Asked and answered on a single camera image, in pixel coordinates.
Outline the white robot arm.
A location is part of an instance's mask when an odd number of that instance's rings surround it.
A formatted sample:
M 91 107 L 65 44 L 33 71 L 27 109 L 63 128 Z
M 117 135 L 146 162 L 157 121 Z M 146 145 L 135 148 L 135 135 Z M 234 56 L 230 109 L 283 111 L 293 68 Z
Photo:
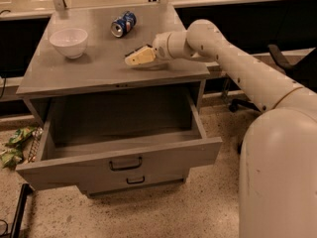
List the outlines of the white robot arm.
M 208 20 L 156 35 L 126 56 L 213 60 L 258 107 L 247 130 L 239 174 L 240 238 L 317 238 L 317 94 L 232 45 Z

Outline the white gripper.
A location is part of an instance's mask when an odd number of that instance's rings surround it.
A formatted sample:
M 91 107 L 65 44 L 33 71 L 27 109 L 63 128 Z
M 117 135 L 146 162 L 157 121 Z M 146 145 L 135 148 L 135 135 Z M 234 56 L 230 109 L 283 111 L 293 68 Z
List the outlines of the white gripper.
M 144 48 L 125 58 L 127 65 L 139 65 L 152 62 L 156 57 L 160 60 L 170 60 L 168 39 L 171 32 L 156 34 L 153 40 L 153 48 Z

